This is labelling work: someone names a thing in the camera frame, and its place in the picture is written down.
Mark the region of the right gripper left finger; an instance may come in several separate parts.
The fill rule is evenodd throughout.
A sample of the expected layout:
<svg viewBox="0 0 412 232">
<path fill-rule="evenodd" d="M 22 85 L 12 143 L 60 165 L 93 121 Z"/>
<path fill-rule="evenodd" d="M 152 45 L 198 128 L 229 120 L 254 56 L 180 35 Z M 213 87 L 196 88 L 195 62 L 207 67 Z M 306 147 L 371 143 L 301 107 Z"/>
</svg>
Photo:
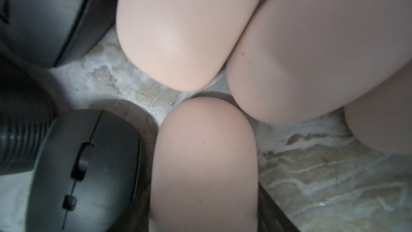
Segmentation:
<svg viewBox="0 0 412 232">
<path fill-rule="evenodd" d="M 44 88 L 16 64 L 1 60 L 1 175 L 33 169 L 58 110 Z"/>
</svg>

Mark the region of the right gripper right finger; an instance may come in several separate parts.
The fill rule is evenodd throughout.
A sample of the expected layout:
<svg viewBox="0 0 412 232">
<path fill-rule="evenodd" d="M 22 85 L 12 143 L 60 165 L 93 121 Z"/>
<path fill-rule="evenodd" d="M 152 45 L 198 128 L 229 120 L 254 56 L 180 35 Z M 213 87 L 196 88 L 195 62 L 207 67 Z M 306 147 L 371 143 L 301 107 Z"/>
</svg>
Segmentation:
<svg viewBox="0 0 412 232">
<path fill-rule="evenodd" d="M 261 184 L 258 194 L 258 219 L 258 232 L 300 232 Z"/>
</svg>

